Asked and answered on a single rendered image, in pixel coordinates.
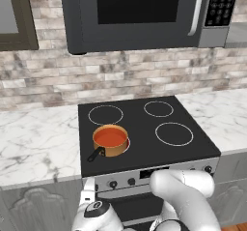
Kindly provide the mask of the red marinara sauce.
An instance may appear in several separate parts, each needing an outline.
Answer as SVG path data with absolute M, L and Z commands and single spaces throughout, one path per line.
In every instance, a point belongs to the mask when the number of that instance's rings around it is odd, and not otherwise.
M 95 135 L 95 142 L 102 147 L 116 147 L 124 144 L 126 135 L 121 130 L 107 128 L 100 130 Z

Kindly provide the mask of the black hob stove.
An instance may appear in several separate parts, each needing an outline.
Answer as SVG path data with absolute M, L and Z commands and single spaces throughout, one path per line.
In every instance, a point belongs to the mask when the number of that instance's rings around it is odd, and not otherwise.
M 212 178 L 221 152 L 192 116 L 174 96 L 88 103 L 78 106 L 80 157 L 82 177 L 96 179 L 96 193 L 108 190 L 149 185 L 156 170 L 198 170 Z M 88 162 L 93 152 L 93 132 L 103 125 L 118 125 L 128 133 L 128 147 L 117 157 L 97 156 Z M 134 178 L 130 186 L 128 179 Z M 117 181 L 115 189 L 109 187 Z M 145 222 L 124 227 L 150 231 Z

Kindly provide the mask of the black oven door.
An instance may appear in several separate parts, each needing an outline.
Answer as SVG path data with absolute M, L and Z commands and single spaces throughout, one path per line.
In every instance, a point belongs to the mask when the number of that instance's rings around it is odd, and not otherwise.
M 102 191 L 96 196 L 110 202 L 126 226 L 155 220 L 163 206 L 163 200 L 154 196 L 148 185 Z

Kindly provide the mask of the grey drawer front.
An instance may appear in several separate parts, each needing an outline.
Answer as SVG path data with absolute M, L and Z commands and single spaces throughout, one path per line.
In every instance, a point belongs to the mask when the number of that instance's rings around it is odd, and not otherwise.
M 224 155 L 214 173 L 216 184 L 247 178 L 247 152 Z

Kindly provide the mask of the grey carved base cupboard door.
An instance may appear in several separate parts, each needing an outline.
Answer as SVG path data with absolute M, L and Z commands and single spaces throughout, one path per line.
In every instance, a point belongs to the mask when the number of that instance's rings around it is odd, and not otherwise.
M 221 227 L 247 222 L 247 179 L 216 184 L 208 203 Z
M 0 187 L 0 214 L 7 221 L 3 231 L 71 231 L 81 189 L 81 180 Z

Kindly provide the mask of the grey wall cupboard door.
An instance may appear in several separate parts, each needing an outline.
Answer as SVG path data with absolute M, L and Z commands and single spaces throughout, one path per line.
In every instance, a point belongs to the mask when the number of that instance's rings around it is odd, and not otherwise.
M 247 47 L 247 22 L 233 22 L 226 39 L 225 48 Z

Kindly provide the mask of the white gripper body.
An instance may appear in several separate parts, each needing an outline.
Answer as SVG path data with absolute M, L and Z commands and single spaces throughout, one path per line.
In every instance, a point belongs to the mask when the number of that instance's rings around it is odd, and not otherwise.
M 88 177 L 83 180 L 83 190 L 84 191 L 96 191 L 96 179 L 94 177 Z

